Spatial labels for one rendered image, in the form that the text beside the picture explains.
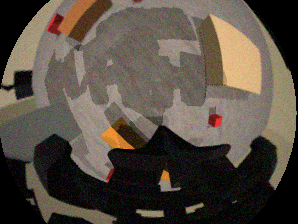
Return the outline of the orange square block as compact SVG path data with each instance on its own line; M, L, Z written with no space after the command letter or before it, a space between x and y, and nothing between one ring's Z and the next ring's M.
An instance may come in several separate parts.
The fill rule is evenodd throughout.
M77 0L63 22L57 27L68 37L80 41L88 34L89 28L100 18L102 12L113 6L110 0Z

